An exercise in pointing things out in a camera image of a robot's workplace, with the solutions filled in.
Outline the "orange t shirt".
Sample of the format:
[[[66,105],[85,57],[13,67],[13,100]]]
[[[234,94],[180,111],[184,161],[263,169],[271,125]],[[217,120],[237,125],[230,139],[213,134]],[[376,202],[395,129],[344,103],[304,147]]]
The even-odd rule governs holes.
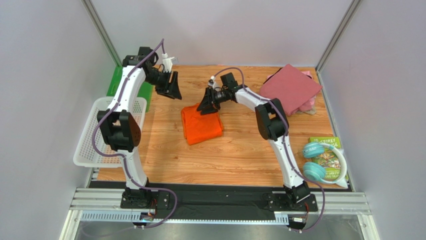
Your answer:
[[[183,136],[188,145],[195,145],[223,135],[224,126],[218,113],[201,115],[199,104],[181,110]]]

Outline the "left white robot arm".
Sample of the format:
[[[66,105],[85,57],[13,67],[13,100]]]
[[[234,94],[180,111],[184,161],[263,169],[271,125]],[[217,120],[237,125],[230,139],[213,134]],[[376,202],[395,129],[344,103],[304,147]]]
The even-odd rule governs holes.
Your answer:
[[[152,187],[142,169],[138,154],[142,128],[133,116],[134,104],[142,83],[154,86],[158,95],[181,100],[178,72],[173,71],[174,57],[164,51],[140,47],[137,55],[127,55],[122,61],[122,77],[112,102],[97,113],[98,124],[94,133],[101,132],[103,141],[119,157],[126,175],[125,201],[151,201]]]

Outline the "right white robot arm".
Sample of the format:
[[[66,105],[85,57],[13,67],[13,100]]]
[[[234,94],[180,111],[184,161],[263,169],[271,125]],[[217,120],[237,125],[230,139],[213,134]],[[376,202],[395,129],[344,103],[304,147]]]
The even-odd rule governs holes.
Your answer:
[[[238,84],[231,72],[220,76],[220,79],[222,86],[216,83],[215,76],[210,78],[204,97],[196,110],[201,115],[213,114],[220,110],[221,103],[227,101],[252,110],[256,116],[259,134],[268,141],[279,164],[285,190],[284,199],[292,208],[308,209],[311,191],[301,176],[293,155],[289,140],[289,122],[281,102],[277,98],[262,97],[245,84]]]

